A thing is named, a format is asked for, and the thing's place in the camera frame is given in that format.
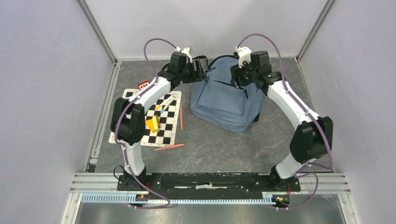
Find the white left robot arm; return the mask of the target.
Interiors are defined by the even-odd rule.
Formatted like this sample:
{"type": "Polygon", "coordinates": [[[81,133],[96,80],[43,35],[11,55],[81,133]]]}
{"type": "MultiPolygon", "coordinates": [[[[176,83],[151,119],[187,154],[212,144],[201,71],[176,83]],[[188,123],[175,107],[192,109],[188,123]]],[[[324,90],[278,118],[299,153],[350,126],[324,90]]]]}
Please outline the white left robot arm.
{"type": "Polygon", "coordinates": [[[145,170],[141,140],[145,133],[147,111],[181,83],[188,84],[205,79],[203,60],[207,60],[207,57],[189,57],[187,53],[175,51],[169,63],[164,65],[147,87],[129,98],[116,100],[111,131],[123,152],[124,169],[130,175],[128,183],[135,190],[141,190],[147,184],[146,176],[141,174],[145,170]]]}

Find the orange pencil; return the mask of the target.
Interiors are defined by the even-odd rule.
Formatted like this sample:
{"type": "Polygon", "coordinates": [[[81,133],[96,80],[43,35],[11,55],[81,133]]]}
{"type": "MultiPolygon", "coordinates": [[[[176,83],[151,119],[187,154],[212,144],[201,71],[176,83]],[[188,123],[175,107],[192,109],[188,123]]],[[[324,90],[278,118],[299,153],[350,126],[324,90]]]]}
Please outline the orange pencil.
{"type": "Polygon", "coordinates": [[[184,125],[183,125],[183,108],[182,108],[182,106],[180,106],[180,109],[179,109],[180,111],[180,130],[182,131],[183,130],[183,127],[184,127],[184,125]]]}
{"type": "Polygon", "coordinates": [[[155,149],[155,151],[162,151],[162,150],[167,150],[167,149],[173,149],[173,148],[177,148],[177,147],[182,147],[182,146],[184,146],[184,145],[185,145],[184,143],[181,143],[181,144],[170,145],[170,146],[166,146],[166,147],[160,147],[160,148],[155,149]]]}

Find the blue student backpack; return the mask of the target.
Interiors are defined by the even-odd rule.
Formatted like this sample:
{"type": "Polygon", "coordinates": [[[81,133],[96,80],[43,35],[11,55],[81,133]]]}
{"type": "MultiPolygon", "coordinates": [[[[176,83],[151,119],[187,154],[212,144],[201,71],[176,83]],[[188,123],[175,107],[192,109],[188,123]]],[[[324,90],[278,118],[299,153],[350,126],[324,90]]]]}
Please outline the blue student backpack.
{"type": "Polygon", "coordinates": [[[231,67],[238,65],[233,55],[210,62],[206,78],[191,91],[190,110],[197,117],[229,132],[242,133],[259,117],[263,93],[254,84],[236,88],[231,67]]]}

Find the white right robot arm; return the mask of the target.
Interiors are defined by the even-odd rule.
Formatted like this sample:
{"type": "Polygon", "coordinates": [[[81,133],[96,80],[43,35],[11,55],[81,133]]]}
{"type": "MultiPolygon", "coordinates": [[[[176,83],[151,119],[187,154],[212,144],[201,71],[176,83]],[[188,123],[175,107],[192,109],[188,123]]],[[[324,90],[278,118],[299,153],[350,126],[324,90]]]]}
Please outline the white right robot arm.
{"type": "Polygon", "coordinates": [[[271,187],[282,190],[288,185],[288,179],[295,177],[305,165],[330,155],[333,121],[309,108],[292,90],[284,75],[272,70],[267,51],[252,52],[247,47],[237,47],[234,55],[238,64],[231,67],[232,84],[237,87],[254,84],[279,106],[295,129],[290,153],[270,173],[271,187]]]}

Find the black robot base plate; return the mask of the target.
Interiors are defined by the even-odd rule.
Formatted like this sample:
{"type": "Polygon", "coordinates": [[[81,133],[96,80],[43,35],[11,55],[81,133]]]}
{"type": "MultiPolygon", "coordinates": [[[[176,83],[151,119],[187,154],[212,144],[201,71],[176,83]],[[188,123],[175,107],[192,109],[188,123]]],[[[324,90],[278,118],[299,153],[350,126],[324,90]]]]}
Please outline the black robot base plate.
{"type": "Polygon", "coordinates": [[[263,192],[301,191],[298,179],[275,180],[269,173],[147,173],[138,181],[123,173],[117,179],[118,191],[140,194],[149,188],[150,199],[260,199],[263,192]]]}

